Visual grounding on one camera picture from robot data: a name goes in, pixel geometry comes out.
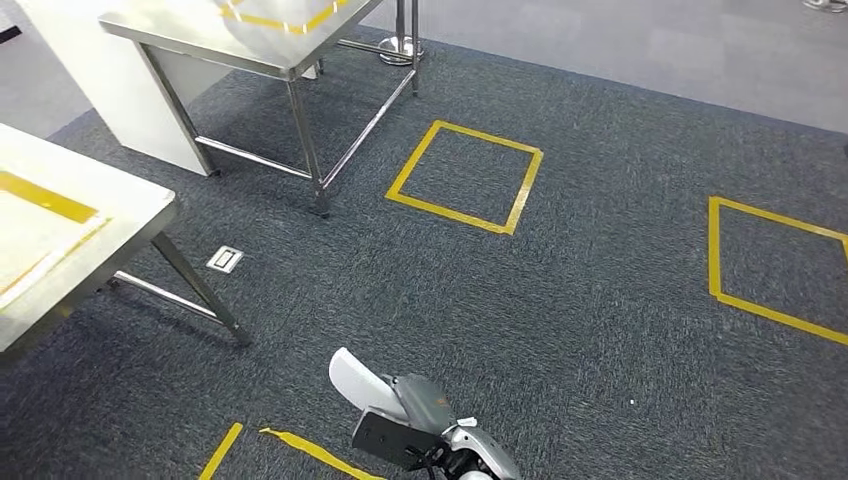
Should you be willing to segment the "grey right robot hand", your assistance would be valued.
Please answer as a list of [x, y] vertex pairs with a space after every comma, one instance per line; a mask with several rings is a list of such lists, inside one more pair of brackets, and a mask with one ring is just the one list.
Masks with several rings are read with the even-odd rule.
[[444, 390], [420, 374], [384, 375], [413, 428], [435, 435], [458, 424]]

